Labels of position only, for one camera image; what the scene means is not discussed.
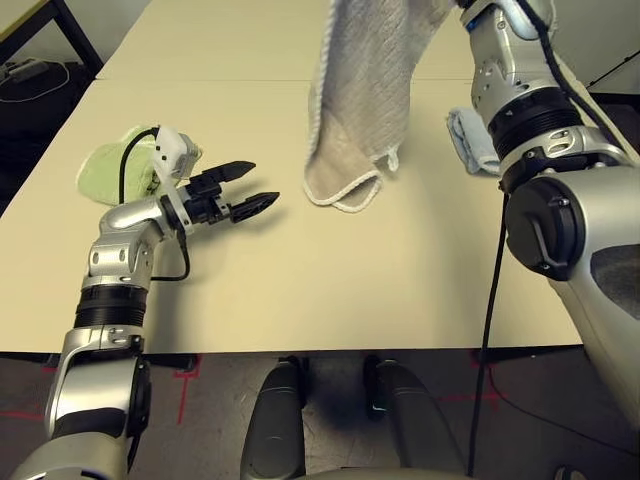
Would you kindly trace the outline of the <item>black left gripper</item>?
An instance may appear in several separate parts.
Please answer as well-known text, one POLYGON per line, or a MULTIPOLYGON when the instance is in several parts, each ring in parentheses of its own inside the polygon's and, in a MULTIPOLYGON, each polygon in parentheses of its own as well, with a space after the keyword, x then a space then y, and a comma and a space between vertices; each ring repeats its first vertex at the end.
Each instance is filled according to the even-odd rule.
POLYGON ((235 205, 220 203, 221 184, 237 180, 255 167, 253 162, 232 161, 190 177, 184 187, 188 195, 184 207, 192 223, 215 224, 225 219, 240 223, 269 208, 279 198, 279 192, 258 193, 235 205))

